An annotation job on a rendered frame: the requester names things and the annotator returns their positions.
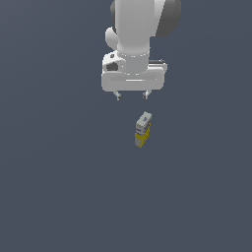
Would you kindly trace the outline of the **yellow and white box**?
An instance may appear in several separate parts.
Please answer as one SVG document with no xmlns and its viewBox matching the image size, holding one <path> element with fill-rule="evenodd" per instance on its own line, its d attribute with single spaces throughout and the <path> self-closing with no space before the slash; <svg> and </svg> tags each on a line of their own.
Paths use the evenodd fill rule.
<svg viewBox="0 0 252 252">
<path fill-rule="evenodd" d="M 149 138 L 152 115 L 145 111 L 136 122 L 135 145 L 141 148 Z"/>
</svg>

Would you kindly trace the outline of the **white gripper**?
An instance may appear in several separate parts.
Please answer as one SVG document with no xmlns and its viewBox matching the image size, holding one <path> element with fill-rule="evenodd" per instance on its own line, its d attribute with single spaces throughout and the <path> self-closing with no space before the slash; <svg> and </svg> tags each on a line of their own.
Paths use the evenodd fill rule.
<svg viewBox="0 0 252 252">
<path fill-rule="evenodd" d="M 164 60 L 150 60 L 142 73 L 126 71 L 127 61 L 118 52 L 105 54 L 102 59 L 101 87 L 106 92 L 113 92 L 117 101 L 121 100 L 119 91 L 143 91 L 143 99 L 148 99 L 153 90 L 160 90 L 164 84 L 167 63 Z"/>
</svg>

